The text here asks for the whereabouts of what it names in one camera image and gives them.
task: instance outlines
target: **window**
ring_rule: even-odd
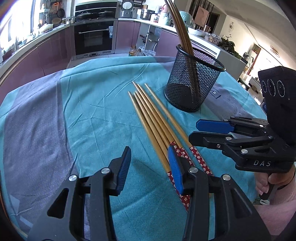
[[[0,23],[0,46],[5,51],[31,33],[31,10],[35,0],[18,0]]]

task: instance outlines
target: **bottle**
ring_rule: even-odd
[[[145,56],[143,51],[139,48],[135,56]]]
[[[129,51],[128,55],[129,56],[135,56],[135,54],[137,53],[137,49],[136,49],[136,46],[132,46],[131,47],[131,50]]]

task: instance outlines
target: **built-in oven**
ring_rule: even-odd
[[[118,19],[99,19],[74,24],[74,59],[115,53]]]

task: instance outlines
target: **camera module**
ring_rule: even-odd
[[[285,87],[282,81],[278,81],[277,83],[277,89],[278,89],[278,93],[280,97],[284,97],[285,96]]]
[[[262,87],[262,91],[263,91],[264,93],[266,93],[266,91],[267,91],[267,86],[266,86],[266,83],[265,83],[264,80],[261,82],[261,87]]]
[[[274,86],[274,82],[272,80],[268,80],[267,85],[268,85],[268,91],[269,91],[270,95],[275,96],[276,95],[276,88]]]

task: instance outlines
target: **finger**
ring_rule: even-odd
[[[274,173],[271,174],[268,178],[269,183],[271,184],[279,184],[285,182],[287,179],[287,174],[279,174],[279,173]]]
[[[269,185],[263,186],[260,182],[256,182],[256,187],[264,193],[268,193]]]
[[[268,174],[267,173],[254,173],[256,182],[260,182],[263,186],[268,185]]]
[[[295,166],[293,165],[293,167],[288,173],[281,173],[281,174],[274,173],[270,175],[270,177],[268,178],[268,181],[271,184],[281,184],[281,185],[288,184],[292,180],[294,176],[294,172],[295,172]]]
[[[262,195],[263,192],[258,188],[258,187],[255,187],[256,191],[258,192],[259,195]]]

